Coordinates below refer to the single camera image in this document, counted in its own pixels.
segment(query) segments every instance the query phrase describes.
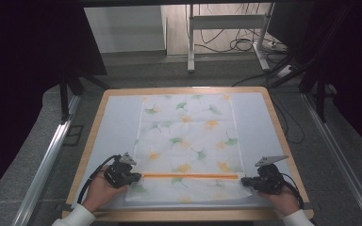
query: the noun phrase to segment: wooden table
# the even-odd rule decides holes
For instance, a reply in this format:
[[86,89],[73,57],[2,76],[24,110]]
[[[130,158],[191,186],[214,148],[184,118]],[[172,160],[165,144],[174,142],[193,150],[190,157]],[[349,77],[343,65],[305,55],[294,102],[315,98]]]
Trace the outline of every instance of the wooden table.
[[[111,89],[104,93],[101,104],[99,105],[95,120],[90,130],[90,136],[82,155],[80,164],[74,182],[70,190],[67,204],[71,205],[76,199],[77,189],[80,187],[82,177],[86,171],[86,166],[91,156],[94,141],[99,130],[102,118],[105,113],[108,98],[118,95],[152,95],[152,94],[215,94],[215,93],[249,93],[260,92],[263,95],[266,106],[269,110],[271,121],[275,132],[278,136],[280,145],[285,155],[290,169],[291,177],[295,181],[305,203],[309,203],[309,199],[304,189],[299,172],[296,168],[293,156],[290,152],[287,140],[284,136],[280,122],[276,116],[274,107],[269,93],[261,87],[244,87],[244,88],[162,88],[162,89]],[[305,209],[308,218],[313,218],[314,212],[311,208]],[[69,211],[63,211],[63,217],[69,215]],[[236,208],[236,209],[199,209],[199,210],[116,210],[113,212],[98,212],[95,213],[97,220],[102,221],[233,221],[233,220],[269,220],[279,219],[282,217],[277,211],[272,208]]]

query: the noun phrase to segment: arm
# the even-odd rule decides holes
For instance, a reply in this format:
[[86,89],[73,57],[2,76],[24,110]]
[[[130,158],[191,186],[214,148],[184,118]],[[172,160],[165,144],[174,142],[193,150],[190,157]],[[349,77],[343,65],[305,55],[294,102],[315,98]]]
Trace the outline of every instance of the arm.
[[299,203],[289,188],[284,186],[281,194],[271,195],[258,192],[258,195],[271,201],[274,208],[284,215],[283,221],[286,226],[313,226],[307,219],[304,211],[299,208]]
[[95,216],[92,214],[99,207],[108,203],[118,194],[125,192],[127,186],[120,188],[112,187],[104,177],[104,171],[107,166],[93,178],[88,188],[87,197],[78,204],[70,215],[63,219],[57,219],[52,226],[87,226],[95,221]]

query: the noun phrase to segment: black device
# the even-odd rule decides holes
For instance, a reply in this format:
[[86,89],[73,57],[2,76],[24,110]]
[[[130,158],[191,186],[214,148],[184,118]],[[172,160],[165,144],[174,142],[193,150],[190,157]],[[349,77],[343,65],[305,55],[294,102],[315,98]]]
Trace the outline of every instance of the black device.
[[137,182],[142,176],[140,173],[131,172],[131,170],[133,169],[131,165],[137,165],[137,163],[134,162],[134,160],[131,158],[131,156],[128,155],[128,153],[125,153],[123,156],[121,156],[120,154],[113,155],[108,158],[104,163],[102,163],[90,175],[87,182],[82,187],[80,194],[78,195],[77,203],[80,204],[82,202],[85,191],[90,186],[93,178],[95,178],[95,176],[100,171],[102,171],[103,166],[111,159],[114,159],[113,163],[104,172],[105,179],[111,186],[115,188],[120,188],[125,185],[131,185],[133,182]]
[[286,182],[283,173],[281,173],[274,164],[261,166],[257,169],[258,177],[243,177],[240,180],[244,186],[251,186],[267,194],[278,195],[283,186],[287,186],[298,200],[299,207],[304,208],[304,202],[297,187]]

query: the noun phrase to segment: white desk leg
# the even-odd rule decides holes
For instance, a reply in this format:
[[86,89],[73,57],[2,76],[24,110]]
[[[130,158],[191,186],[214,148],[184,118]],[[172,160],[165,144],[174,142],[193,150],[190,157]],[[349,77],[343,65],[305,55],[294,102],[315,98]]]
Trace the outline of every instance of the white desk leg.
[[271,3],[269,10],[266,12],[266,15],[264,17],[263,25],[261,26],[260,35],[258,37],[258,40],[254,42],[254,49],[255,49],[258,61],[260,62],[261,69],[264,72],[268,72],[270,70],[270,67],[269,67],[269,64],[267,63],[266,58],[263,55],[261,46],[263,45],[264,35],[266,34],[270,17],[272,16],[272,7],[273,6],[274,6],[274,3]]
[[193,5],[189,5],[189,48],[188,48],[188,72],[195,72],[195,44],[193,42]]

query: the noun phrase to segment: hand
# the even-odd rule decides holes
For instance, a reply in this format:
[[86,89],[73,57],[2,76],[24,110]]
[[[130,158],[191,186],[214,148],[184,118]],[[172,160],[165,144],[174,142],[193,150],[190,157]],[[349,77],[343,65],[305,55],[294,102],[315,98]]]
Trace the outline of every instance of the hand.
[[107,167],[102,167],[102,170],[93,178],[88,188],[87,197],[82,202],[82,205],[91,213],[97,211],[102,205],[113,199],[113,197],[128,189],[128,186],[114,188],[107,182],[104,177],[104,171]]
[[260,191],[257,194],[272,202],[274,208],[284,216],[291,215],[300,209],[295,195],[286,186],[283,186],[279,195],[267,194]]

